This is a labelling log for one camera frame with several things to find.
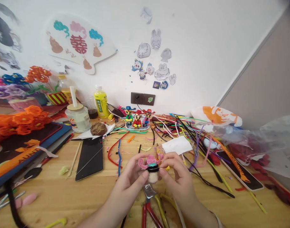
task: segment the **yellow bottle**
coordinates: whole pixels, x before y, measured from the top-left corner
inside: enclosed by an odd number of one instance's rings
[[[94,93],[94,99],[98,107],[98,115],[101,118],[107,118],[110,114],[107,108],[107,95],[102,90],[102,86],[96,85],[95,88],[97,91]]]

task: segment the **plastic bottle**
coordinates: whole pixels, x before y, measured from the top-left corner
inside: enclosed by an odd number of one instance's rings
[[[94,99],[95,103],[97,104],[98,107],[98,115],[101,118],[107,118],[109,116],[109,110],[107,108],[107,95],[106,93],[102,90],[101,85],[96,85],[96,92],[94,93]]]
[[[60,80],[59,82],[59,88],[62,91],[62,93],[65,95],[66,100],[68,101],[69,104],[72,104],[72,97],[70,93],[70,84],[69,81],[67,80],[66,76],[64,74],[60,74],[57,76]]]

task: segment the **white wall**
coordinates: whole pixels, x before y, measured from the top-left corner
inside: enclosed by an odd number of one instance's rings
[[[57,60],[74,68],[68,78],[74,80],[84,95],[93,94],[95,85],[101,84],[109,103],[126,106],[130,105],[130,92],[151,93],[156,95],[154,107],[142,105],[141,108],[180,114],[189,114],[191,106],[218,102],[288,5],[288,1],[278,0],[0,2],[21,21],[18,27],[6,20],[22,40],[23,52],[12,52],[23,69],[32,65],[53,68],[53,60]],[[150,25],[140,18],[143,6],[152,10]],[[119,52],[97,63],[95,75],[87,75],[81,65],[45,52],[39,36],[46,29],[45,21],[59,11],[82,15],[113,40]],[[177,82],[174,86],[169,85],[167,90],[152,88],[153,75],[141,81],[137,73],[131,71],[137,58],[134,51],[141,42],[150,44],[151,31],[158,28],[161,30],[161,48],[151,50],[150,57],[144,58],[143,62],[144,68],[151,62],[157,69],[162,50],[172,50],[173,57],[167,65],[170,73],[177,75]]]

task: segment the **pink pom pom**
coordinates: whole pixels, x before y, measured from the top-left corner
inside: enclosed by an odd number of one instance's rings
[[[35,199],[37,198],[37,194],[33,193],[31,195],[28,195],[24,200],[22,201],[22,205],[29,205],[31,204]]]

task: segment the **pipe cleaner figure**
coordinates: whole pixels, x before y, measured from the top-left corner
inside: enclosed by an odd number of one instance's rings
[[[146,158],[146,165],[144,165],[143,158],[140,158],[138,160],[138,165],[142,169],[146,169],[149,172],[148,182],[149,183],[156,183],[158,181],[158,171],[159,166],[157,164],[160,163],[160,161],[163,159],[163,154],[158,154],[160,156],[160,159],[157,161],[153,155],[149,155]]]
[[[135,113],[135,120],[132,123],[132,125],[135,129],[139,129],[142,126],[142,121],[141,121],[142,111],[137,110],[136,112],[132,112],[132,113]]]
[[[126,108],[121,108],[122,110],[125,110],[126,112],[126,119],[125,121],[127,122],[128,125],[131,125],[131,122],[132,122],[132,110],[136,110],[136,108],[134,109],[131,109],[130,106],[126,106]]]
[[[151,109],[143,109],[143,113],[145,114],[145,118],[143,120],[143,127],[147,127],[150,121],[151,114],[155,114],[155,112],[151,112]]]

